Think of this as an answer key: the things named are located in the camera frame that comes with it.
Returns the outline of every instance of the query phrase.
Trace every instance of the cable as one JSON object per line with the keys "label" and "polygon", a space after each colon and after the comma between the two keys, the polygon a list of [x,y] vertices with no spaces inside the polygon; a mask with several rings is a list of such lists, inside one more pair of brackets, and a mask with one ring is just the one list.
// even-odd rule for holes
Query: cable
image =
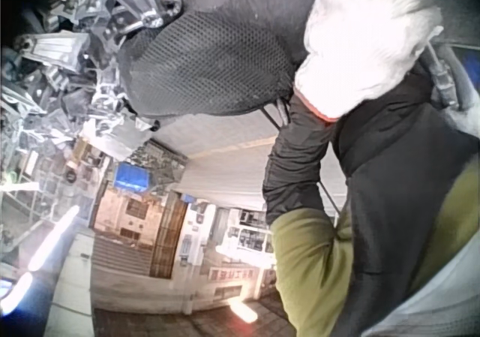
{"label": "cable", "polygon": [[338,209],[337,205],[333,201],[332,196],[330,196],[330,193],[327,191],[327,188],[323,185],[322,181],[319,181],[320,187],[322,187],[322,190],[325,192],[325,194],[328,197],[328,200],[330,200],[330,203],[333,205],[333,208],[335,208],[335,211],[337,211],[338,215],[340,215],[340,210]]}
{"label": "cable", "polygon": [[276,129],[280,130],[280,126],[278,125],[278,123],[276,123],[276,121],[272,118],[272,116],[269,115],[269,113],[266,111],[265,107],[260,108],[260,110],[262,111],[263,115],[265,117],[267,117],[267,119],[270,121],[270,123],[272,123],[273,126]]}

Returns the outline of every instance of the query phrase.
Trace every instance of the window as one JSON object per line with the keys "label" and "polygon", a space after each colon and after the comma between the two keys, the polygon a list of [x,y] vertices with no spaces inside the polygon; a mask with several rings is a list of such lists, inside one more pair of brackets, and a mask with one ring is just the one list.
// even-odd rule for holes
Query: window
{"label": "window", "polygon": [[263,241],[265,241],[264,233],[255,230],[241,230],[238,244],[241,247],[261,252],[263,250]]}
{"label": "window", "polygon": [[271,234],[267,234],[267,245],[265,247],[265,252],[267,253],[273,253],[273,242],[271,237]]}
{"label": "window", "polygon": [[133,198],[131,198],[128,201],[127,210],[125,212],[128,215],[131,215],[133,217],[145,219],[147,216],[148,210],[149,210],[148,203],[142,203],[138,200],[134,200]]}
{"label": "window", "polygon": [[215,289],[214,301],[237,297],[242,294],[242,286],[219,287]]}
{"label": "window", "polygon": [[129,239],[135,239],[136,241],[140,239],[140,233],[133,232],[132,230],[128,230],[127,228],[120,229],[120,236],[129,238]]}

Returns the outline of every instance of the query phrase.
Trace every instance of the fluorescent light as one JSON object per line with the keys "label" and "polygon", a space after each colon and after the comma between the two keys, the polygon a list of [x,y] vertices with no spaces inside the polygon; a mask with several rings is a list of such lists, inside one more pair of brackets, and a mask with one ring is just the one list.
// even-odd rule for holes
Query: fluorescent light
{"label": "fluorescent light", "polygon": [[32,285],[33,276],[30,272],[24,273],[13,287],[13,290],[0,301],[1,314],[6,316],[10,314],[20,303],[22,298]]}
{"label": "fluorescent light", "polygon": [[50,256],[52,250],[59,242],[60,237],[67,230],[68,226],[70,226],[79,211],[80,208],[78,206],[73,206],[67,211],[67,213],[64,214],[61,220],[57,222],[53,230],[48,234],[48,236],[46,236],[46,239],[34,253],[30,263],[28,264],[28,270],[35,272],[43,266],[48,256]]}
{"label": "fluorescent light", "polygon": [[25,183],[5,183],[0,185],[0,191],[12,192],[12,191],[38,191],[40,185],[38,182],[25,182]]}
{"label": "fluorescent light", "polygon": [[29,176],[33,174],[33,169],[37,164],[38,153],[36,151],[31,151],[30,156],[28,157],[27,165],[25,167],[25,173]]}
{"label": "fluorescent light", "polygon": [[10,281],[5,281],[4,279],[0,279],[0,298],[5,297],[13,285],[14,284]]}
{"label": "fluorescent light", "polygon": [[246,323],[253,323],[258,319],[258,314],[239,300],[231,301],[230,309]]}

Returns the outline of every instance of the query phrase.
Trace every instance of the gloved hand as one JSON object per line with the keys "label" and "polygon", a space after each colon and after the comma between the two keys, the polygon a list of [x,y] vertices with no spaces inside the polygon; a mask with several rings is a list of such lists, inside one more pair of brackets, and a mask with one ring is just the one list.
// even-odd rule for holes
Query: gloved hand
{"label": "gloved hand", "polygon": [[453,128],[480,138],[480,95],[478,91],[451,47],[446,45],[439,47],[437,55],[451,68],[458,98],[458,106],[445,108],[442,110],[442,115]]}
{"label": "gloved hand", "polygon": [[334,122],[398,85],[441,22],[433,0],[315,0],[296,94]]}

